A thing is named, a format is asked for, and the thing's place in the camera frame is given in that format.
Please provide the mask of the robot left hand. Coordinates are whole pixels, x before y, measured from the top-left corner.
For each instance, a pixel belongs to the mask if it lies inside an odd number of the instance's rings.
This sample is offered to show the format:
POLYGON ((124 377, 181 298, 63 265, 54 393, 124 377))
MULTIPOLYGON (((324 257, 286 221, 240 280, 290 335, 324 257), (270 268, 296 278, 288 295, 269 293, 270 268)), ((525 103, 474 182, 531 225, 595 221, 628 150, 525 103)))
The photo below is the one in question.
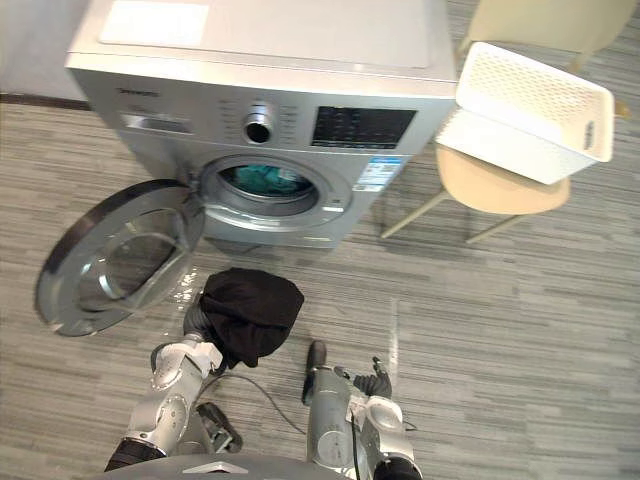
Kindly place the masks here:
POLYGON ((214 342, 215 329, 201 307, 201 295, 197 295, 183 319, 183 334, 196 335, 202 342, 214 342))

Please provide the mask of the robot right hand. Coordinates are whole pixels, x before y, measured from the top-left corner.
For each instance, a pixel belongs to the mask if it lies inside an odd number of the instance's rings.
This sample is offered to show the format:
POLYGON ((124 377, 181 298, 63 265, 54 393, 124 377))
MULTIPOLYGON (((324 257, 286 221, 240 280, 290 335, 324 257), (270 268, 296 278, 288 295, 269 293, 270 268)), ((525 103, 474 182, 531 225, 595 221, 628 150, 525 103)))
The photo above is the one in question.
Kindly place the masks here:
POLYGON ((333 371, 343 380, 353 385, 364 395, 392 398, 392 382, 390 376, 378 356, 372 357, 373 374, 352 374, 342 366, 335 366, 333 371))

